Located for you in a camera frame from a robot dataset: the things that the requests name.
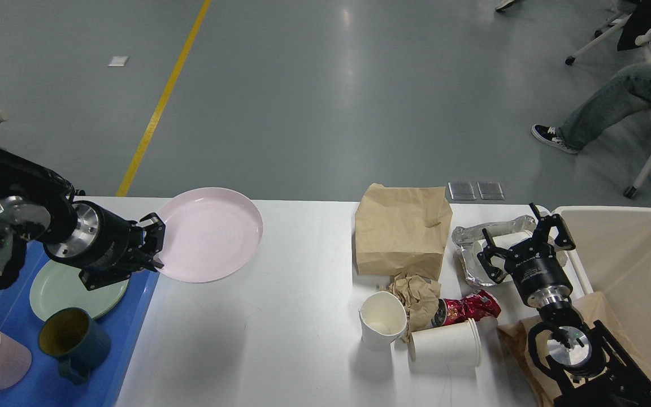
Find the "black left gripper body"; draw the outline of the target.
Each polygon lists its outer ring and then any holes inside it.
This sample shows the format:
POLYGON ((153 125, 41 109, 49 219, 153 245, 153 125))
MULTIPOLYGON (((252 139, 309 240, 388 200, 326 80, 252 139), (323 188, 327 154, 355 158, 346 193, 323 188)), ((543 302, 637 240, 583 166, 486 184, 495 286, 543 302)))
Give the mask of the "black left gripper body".
POLYGON ((104 272, 137 271, 148 263, 142 227, 91 201, 75 201, 77 222, 61 243, 45 243, 44 252, 64 265, 104 272))

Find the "brown paper under arm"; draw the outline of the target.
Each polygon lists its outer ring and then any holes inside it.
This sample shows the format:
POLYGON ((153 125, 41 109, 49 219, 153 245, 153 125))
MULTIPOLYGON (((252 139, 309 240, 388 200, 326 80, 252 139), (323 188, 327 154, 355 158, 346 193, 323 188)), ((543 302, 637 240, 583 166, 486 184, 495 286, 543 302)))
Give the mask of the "brown paper under arm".
MULTIPOLYGON (((644 352, 631 340, 630 335, 624 329, 617 315, 615 315, 604 293, 590 293, 576 299, 573 304, 589 327, 593 327, 595 320, 604 323, 605 327, 617 338, 620 345, 625 348, 628 355, 635 360, 636 364, 651 381, 651 364, 645 357, 644 352)), ((538 316, 528 317, 515 323, 500 324, 497 330, 501 343, 509 348, 522 374, 532 387, 537 399, 537 405, 553 406, 553 400, 560 396, 561 392, 552 379, 535 368, 527 352, 527 332, 540 321, 541 319, 538 316)))

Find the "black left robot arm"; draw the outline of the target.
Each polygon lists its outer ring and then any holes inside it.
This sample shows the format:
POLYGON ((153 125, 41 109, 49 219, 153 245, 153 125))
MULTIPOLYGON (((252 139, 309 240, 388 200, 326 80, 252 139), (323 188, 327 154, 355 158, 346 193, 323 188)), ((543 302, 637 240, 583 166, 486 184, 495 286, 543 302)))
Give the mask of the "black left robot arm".
POLYGON ((0 149, 0 289, 16 282, 31 241, 41 242, 51 260, 78 269, 93 291, 162 269, 165 233, 156 213, 135 222, 75 200, 74 187, 58 173, 0 149))

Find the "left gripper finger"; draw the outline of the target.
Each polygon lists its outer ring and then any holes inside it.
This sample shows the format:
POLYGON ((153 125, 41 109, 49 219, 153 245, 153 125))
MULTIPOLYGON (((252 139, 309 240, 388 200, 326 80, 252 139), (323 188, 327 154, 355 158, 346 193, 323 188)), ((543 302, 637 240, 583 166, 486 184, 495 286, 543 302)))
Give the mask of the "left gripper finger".
POLYGON ((155 212, 150 212, 138 222, 142 231, 142 244, 138 248, 150 261, 160 261, 159 253, 164 246, 166 225, 155 212))
POLYGON ((132 274, 137 271, 159 271, 163 266, 164 263, 156 257, 148 261, 137 259, 131 261, 119 261, 105 270, 96 270, 93 267, 86 267, 79 272, 79 280, 85 289, 93 291, 94 289, 105 288, 111 284, 129 280, 132 274))

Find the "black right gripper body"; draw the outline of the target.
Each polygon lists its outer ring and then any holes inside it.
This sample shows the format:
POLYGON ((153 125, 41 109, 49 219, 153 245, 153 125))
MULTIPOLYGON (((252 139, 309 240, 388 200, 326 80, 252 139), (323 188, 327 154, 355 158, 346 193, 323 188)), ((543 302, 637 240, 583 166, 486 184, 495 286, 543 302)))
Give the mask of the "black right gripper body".
POLYGON ((535 309, 566 302, 573 291, 563 267, 552 254, 509 259, 508 273, 522 303, 535 309))

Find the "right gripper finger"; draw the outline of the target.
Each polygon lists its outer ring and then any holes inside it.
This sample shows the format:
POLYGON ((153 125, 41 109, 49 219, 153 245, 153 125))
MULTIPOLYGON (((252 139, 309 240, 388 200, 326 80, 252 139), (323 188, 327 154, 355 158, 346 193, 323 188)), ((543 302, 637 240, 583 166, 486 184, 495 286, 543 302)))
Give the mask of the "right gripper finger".
POLYGON ((497 247, 486 228, 481 229, 481 234, 486 241, 486 247, 481 253, 478 253, 478 260, 489 278, 494 283, 501 284, 506 276, 512 273, 517 261, 521 260, 523 256, 516 250, 516 245, 509 249, 497 247))
POLYGON ((535 203, 529 204, 537 219, 535 230, 530 237, 530 252, 556 253, 570 252, 576 244, 560 214, 542 215, 535 203))

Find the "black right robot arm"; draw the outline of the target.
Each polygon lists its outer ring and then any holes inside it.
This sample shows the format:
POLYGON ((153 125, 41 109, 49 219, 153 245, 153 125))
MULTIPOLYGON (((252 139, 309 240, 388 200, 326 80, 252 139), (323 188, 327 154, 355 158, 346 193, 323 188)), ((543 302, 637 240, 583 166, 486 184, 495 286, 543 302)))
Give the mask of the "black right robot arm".
POLYGON ((534 203, 530 209, 537 220, 531 237, 503 248, 483 227, 485 247, 477 258, 494 283, 511 276, 522 303, 538 311, 527 351, 560 389, 554 405, 651 406, 648 376, 604 323, 589 327, 572 304, 573 287, 557 252, 576 245, 562 217, 542 215, 534 203))

